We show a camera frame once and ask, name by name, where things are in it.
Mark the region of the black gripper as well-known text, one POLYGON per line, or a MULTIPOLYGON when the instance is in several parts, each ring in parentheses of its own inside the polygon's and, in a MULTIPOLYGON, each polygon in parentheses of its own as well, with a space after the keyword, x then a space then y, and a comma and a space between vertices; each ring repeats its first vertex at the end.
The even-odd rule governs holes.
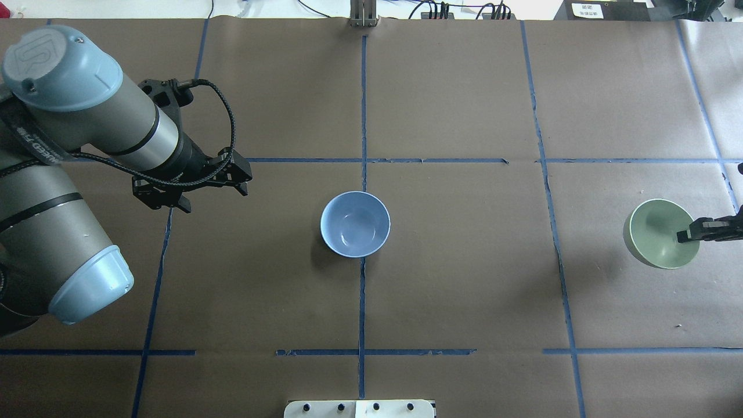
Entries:
POLYGON ((253 179, 250 162, 233 146, 226 146, 212 157, 205 154, 188 135, 181 135, 175 153, 163 165, 145 174, 160 182, 175 183, 175 186, 133 176, 133 196, 154 210, 177 207, 183 212, 192 210, 189 199, 184 196, 186 192, 204 187, 231 187, 246 196, 247 183, 253 179))

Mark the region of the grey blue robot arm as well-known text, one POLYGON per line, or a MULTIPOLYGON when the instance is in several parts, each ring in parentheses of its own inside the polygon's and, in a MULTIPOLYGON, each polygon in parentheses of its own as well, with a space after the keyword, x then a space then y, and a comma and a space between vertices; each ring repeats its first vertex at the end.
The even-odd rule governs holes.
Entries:
POLYGON ((134 286, 64 164, 105 164, 130 174, 147 207, 189 212, 192 190, 247 195, 253 174, 235 145, 233 111, 213 82, 135 83, 74 27, 23 34, 2 59, 2 337, 45 315, 76 325, 134 286), (195 87, 212 88, 230 119, 230 145, 214 157, 183 129, 195 87))

